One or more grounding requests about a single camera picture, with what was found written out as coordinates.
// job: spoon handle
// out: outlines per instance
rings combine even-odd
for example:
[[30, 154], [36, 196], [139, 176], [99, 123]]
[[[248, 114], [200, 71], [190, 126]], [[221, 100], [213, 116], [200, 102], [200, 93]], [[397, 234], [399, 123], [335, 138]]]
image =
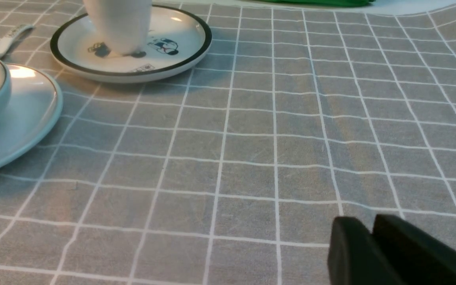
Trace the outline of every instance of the spoon handle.
[[9, 31], [8, 34], [0, 40], [0, 57], [6, 54], [16, 38], [18, 38], [24, 31], [32, 28], [33, 25], [22, 24], [11, 29], [11, 31]]

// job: green cloth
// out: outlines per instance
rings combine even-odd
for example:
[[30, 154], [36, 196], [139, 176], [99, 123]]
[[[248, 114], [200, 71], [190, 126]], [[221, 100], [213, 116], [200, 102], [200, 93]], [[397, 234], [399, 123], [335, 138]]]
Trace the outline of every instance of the green cloth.
[[314, 4], [325, 6], [340, 6], [340, 7], [361, 7], [367, 6], [374, 0], [260, 0], [266, 2], [287, 2], [294, 4]]

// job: checkered tablecloth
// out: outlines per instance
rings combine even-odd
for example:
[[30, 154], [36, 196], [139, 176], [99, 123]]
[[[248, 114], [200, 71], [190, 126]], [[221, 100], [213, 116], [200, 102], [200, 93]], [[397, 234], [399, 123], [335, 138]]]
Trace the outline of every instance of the checkered tablecloth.
[[393, 213], [456, 249], [456, 6], [410, 16], [172, 5], [193, 70], [88, 81], [49, 38], [79, 0], [0, 0], [4, 58], [56, 77], [53, 131], [0, 169], [0, 284], [328, 284], [331, 222]]

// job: white plate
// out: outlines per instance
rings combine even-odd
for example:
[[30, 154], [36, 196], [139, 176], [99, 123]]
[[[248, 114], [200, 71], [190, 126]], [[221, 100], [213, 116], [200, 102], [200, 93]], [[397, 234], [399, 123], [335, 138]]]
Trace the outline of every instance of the white plate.
[[205, 21], [186, 11], [153, 6], [143, 53], [111, 52], [83, 14], [60, 27], [50, 41], [52, 54], [66, 70], [85, 78], [114, 83], [148, 82], [174, 76], [207, 54], [212, 32]]
[[29, 67], [8, 64], [11, 99], [0, 120], [0, 167], [41, 141], [63, 108], [61, 89], [50, 76]]

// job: white cup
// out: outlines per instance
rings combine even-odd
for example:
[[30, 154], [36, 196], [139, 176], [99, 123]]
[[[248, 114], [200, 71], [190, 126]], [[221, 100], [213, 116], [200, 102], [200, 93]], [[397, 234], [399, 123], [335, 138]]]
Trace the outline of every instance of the white cup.
[[84, 5], [110, 50], [121, 55], [144, 50], [152, 0], [84, 0]]

